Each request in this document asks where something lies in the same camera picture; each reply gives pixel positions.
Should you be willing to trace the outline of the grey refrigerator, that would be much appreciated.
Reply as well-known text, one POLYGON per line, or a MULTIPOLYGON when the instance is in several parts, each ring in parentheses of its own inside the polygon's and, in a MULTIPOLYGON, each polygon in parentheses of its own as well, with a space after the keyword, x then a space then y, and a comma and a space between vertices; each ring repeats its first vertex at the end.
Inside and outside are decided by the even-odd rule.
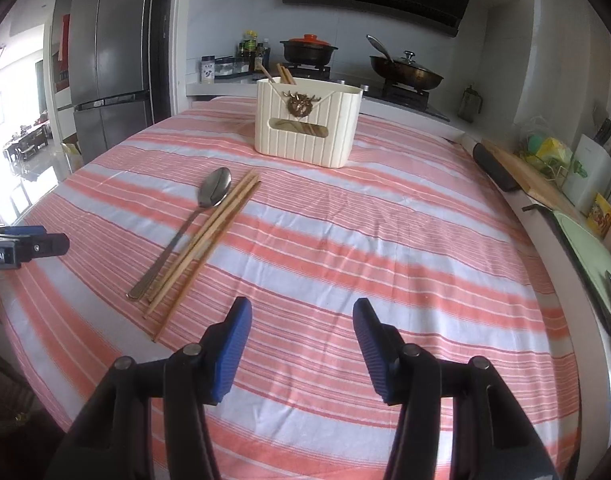
POLYGON ((85 162, 171 115, 171 0, 70 0, 68 76, 85 162))

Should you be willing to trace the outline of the plastic bag with produce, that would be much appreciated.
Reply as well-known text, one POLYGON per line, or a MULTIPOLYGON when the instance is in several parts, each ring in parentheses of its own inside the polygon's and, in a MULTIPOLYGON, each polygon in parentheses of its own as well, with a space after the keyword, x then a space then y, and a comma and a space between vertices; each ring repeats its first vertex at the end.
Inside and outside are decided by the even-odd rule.
POLYGON ((554 130, 542 116, 528 119, 519 132, 518 156, 548 182, 561 188, 569 176, 587 178, 582 162, 567 144, 554 136, 554 130))

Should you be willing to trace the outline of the black gas stove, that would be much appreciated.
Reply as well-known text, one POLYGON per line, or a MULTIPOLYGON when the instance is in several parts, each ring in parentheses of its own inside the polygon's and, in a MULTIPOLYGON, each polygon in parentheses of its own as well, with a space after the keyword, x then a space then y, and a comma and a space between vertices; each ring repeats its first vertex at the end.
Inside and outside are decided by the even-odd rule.
MULTIPOLYGON (((301 65, 295 63, 284 64, 289 69, 292 76, 295 78, 307 78, 322 81, 333 82, 330 78, 330 67, 315 67, 310 65, 301 65)), ((416 110, 417 112, 438 118, 443 122, 450 122, 450 118, 446 114, 440 112, 429 103, 429 92, 418 90, 405 84, 361 84, 364 91, 364 96, 369 98, 385 101, 391 104, 401 105, 416 110)))

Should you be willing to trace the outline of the wooden cutting board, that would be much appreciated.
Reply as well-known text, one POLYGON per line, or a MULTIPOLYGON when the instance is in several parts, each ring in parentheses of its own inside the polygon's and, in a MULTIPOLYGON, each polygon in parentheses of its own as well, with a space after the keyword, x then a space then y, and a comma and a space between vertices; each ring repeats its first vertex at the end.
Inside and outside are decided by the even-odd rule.
POLYGON ((522 191, 542 205, 567 214, 575 221, 584 223, 585 218, 570 203, 558 188, 545 179, 543 174, 518 156, 499 148, 488 140, 482 145, 494 156, 497 162, 511 175, 522 191))

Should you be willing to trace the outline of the wok with glass lid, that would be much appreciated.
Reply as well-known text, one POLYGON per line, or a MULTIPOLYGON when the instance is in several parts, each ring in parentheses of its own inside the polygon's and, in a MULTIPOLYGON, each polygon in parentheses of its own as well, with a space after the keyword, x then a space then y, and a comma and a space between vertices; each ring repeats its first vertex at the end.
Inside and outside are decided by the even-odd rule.
POLYGON ((414 60, 413 51, 406 50, 403 58, 393 58, 376 37, 367 35, 366 39, 380 53, 380 56, 371 55, 371 68, 387 84, 404 84, 420 91, 430 91, 443 81, 441 75, 419 65, 414 60))

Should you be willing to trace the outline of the metal spoon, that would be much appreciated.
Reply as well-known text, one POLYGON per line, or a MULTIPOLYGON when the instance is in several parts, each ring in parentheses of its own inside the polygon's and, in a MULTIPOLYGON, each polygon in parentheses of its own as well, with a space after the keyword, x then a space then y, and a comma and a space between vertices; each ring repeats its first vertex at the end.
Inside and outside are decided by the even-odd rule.
POLYGON ((164 248, 159 257, 155 262, 149 266, 149 269, 145 274, 138 280, 138 282, 126 293, 126 297, 131 301, 138 301, 144 297, 150 285, 153 284, 155 278, 159 274, 164 263, 168 260, 171 252, 179 240, 186 233, 187 229, 195 221, 202 211, 214 208, 223 202, 232 185, 232 174, 231 170, 226 167, 220 167, 209 174, 205 180, 202 181, 202 185, 199 186, 198 191, 198 206, 193 210, 190 216, 184 221, 182 226, 176 232, 176 235, 172 237, 171 242, 164 248))

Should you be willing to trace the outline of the dark glass jug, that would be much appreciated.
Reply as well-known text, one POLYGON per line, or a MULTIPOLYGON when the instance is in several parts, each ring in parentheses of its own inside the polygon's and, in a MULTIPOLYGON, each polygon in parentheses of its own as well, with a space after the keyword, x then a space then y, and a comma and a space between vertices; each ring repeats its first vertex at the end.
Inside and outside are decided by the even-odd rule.
POLYGON ((468 86, 462 94, 461 102, 459 102, 457 116, 464 122, 472 124, 481 113, 482 104, 483 97, 481 94, 473 86, 468 86))

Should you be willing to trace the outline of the cream ribbed utensil holder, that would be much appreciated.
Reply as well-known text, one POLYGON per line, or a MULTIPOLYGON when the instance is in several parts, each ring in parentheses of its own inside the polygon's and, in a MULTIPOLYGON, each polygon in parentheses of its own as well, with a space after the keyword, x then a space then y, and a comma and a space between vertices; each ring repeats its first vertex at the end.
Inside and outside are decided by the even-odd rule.
POLYGON ((263 155, 338 169, 348 162, 363 90, 297 78, 257 81, 255 150, 263 155))

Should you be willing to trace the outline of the pink striped table cloth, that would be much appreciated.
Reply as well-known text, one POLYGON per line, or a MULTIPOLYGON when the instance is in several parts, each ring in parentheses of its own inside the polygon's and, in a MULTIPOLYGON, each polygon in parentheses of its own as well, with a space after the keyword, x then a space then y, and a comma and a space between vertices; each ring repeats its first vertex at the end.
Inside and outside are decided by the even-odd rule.
POLYGON ((254 322, 232 390, 210 408, 226 478, 378 479, 398 413, 377 396, 354 301, 437 358, 495 366, 558 469, 578 446, 568 327, 537 250, 458 145, 373 117, 324 169, 254 148, 256 104, 215 99, 145 129, 75 172, 27 221, 63 257, 0 272, 0 319, 34 392, 68 427, 119 356, 168 356, 247 297, 254 322), (261 184, 206 266, 155 311, 128 290, 214 169, 261 184))

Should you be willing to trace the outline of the yellow snack packet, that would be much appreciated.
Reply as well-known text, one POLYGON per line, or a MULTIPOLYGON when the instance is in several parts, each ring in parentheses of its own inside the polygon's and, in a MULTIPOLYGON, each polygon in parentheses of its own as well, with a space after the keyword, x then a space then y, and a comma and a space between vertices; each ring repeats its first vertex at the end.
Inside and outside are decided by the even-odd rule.
POLYGON ((586 216, 586 224, 600 240, 605 238, 611 227, 611 205, 601 193, 594 197, 586 216))

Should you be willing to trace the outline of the green cutting board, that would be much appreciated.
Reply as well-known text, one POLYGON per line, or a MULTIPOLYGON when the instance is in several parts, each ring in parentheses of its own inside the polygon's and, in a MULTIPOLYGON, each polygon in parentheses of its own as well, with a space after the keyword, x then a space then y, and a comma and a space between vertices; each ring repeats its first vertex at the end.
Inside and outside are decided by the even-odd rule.
POLYGON ((601 326, 611 337, 611 253, 586 228, 560 211, 553 212, 559 235, 583 285, 590 294, 601 326))

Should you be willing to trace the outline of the black pot orange lid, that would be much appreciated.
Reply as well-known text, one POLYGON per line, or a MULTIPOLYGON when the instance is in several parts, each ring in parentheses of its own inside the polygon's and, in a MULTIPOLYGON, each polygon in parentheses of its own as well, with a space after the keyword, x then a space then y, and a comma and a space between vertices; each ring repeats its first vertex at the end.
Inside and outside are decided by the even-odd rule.
POLYGON ((333 53, 338 50, 328 42, 319 40, 316 35, 304 35, 300 38, 282 40, 284 58, 289 63, 327 66, 333 53))

